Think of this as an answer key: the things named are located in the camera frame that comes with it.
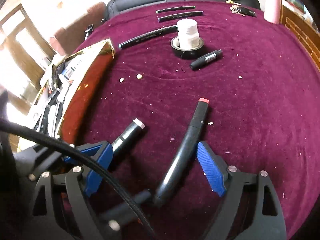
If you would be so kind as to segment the white gloved left hand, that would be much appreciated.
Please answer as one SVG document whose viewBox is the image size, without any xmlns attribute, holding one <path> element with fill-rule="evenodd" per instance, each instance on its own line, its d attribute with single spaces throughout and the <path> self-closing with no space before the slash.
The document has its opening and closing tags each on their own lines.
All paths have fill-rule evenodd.
<svg viewBox="0 0 320 240">
<path fill-rule="evenodd" d="M 108 225 L 113 231 L 120 231 L 121 230 L 120 224 L 114 219 L 109 220 Z"/>
</svg>

